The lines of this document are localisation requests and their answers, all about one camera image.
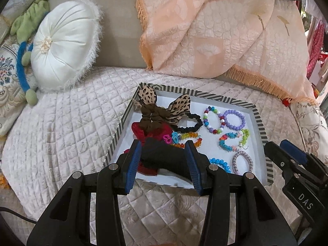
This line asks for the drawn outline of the blue green plush toy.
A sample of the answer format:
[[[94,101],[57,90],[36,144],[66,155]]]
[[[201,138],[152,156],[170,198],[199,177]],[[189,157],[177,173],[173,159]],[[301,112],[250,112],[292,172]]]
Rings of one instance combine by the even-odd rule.
[[[29,47],[27,44],[49,11],[48,0],[35,0],[24,14],[16,18],[10,30],[10,35],[16,35],[19,43],[16,62],[18,80],[24,91],[26,101],[31,106],[37,104],[38,98],[36,92],[30,88],[24,71],[24,68],[30,64],[33,49],[33,43]]]

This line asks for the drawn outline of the beige bolster pillow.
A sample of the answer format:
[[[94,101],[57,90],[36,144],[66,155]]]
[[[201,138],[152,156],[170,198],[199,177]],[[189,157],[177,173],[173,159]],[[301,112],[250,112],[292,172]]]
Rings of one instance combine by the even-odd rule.
[[[7,36],[14,20],[35,0],[9,0],[1,11],[1,42]]]

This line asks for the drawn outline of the round white satin pillow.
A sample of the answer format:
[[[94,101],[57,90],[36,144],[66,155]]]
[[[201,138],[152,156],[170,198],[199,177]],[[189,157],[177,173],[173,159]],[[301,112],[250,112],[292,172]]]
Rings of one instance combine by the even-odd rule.
[[[38,88],[72,88],[92,68],[102,36],[101,9],[90,0],[66,1],[51,10],[33,40],[31,67]]]

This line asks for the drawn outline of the peach fringed blanket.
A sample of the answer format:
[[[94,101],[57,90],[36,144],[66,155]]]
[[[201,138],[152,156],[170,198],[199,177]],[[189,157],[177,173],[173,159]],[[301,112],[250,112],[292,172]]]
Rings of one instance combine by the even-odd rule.
[[[224,75],[289,102],[315,103],[300,12],[289,0],[137,0],[140,53],[172,76]]]

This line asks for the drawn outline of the leopard print bow scrunchie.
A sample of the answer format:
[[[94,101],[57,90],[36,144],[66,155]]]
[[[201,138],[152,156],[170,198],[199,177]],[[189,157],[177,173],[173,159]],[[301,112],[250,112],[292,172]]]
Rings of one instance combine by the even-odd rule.
[[[169,104],[167,108],[157,105],[157,93],[149,86],[144,86],[137,92],[138,100],[134,103],[141,111],[141,120],[133,123],[131,129],[136,137],[150,135],[153,132],[163,132],[166,127],[173,131],[179,121],[190,113],[191,99],[189,95],[181,95]]]

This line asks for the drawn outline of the floral embroidered cushion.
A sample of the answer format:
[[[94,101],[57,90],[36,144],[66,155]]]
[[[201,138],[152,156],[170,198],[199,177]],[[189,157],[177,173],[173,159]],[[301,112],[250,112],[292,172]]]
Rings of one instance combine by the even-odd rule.
[[[4,137],[27,104],[17,74],[19,43],[8,36],[1,45],[1,136]]]

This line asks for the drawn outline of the striped tray box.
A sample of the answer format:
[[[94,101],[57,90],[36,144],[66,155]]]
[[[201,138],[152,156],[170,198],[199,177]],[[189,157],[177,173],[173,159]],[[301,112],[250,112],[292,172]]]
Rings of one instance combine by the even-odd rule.
[[[134,103],[138,100],[137,92],[146,85],[156,91],[160,107],[167,108],[181,95],[190,96],[190,113],[179,121],[176,130],[166,127],[163,132],[142,137],[134,135],[131,126],[142,117]],[[263,149],[267,135],[259,111],[252,103],[192,89],[141,83],[119,123],[105,164],[116,162],[135,139],[144,143],[147,138],[183,149],[191,140],[200,153],[226,172],[252,172],[263,185],[273,183],[272,162],[266,158]]]

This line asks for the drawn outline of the small red object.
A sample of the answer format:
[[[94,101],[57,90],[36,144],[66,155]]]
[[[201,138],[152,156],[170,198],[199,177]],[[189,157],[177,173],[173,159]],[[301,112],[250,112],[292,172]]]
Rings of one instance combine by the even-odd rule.
[[[291,98],[285,98],[282,100],[282,104],[285,106],[285,107],[289,107],[290,104],[292,102],[292,99]]]

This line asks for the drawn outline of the quilted beige bedspread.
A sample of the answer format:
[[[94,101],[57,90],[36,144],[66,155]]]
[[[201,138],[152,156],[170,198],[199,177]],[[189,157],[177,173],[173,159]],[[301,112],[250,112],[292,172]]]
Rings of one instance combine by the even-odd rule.
[[[226,95],[256,105],[269,140],[304,144],[290,109],[263,92],[215,79],[156,74],[145,69],[95,68],[77,87],[40,94],[7,135],[1,169],[29,218],[38,219],[75,171],[100,171],[138,85],[171,85]],[[120,196],[127,245],[198,245],[207,198],[195,191],[136,181]]]

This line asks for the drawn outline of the black velvet bow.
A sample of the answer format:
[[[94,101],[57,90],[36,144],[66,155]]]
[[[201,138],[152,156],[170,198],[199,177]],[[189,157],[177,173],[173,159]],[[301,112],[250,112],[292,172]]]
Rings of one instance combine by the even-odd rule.
[[[147,138],[142,146],[140,161],[146,168],[165,169],[191,180],[184,149],[163,141]]]

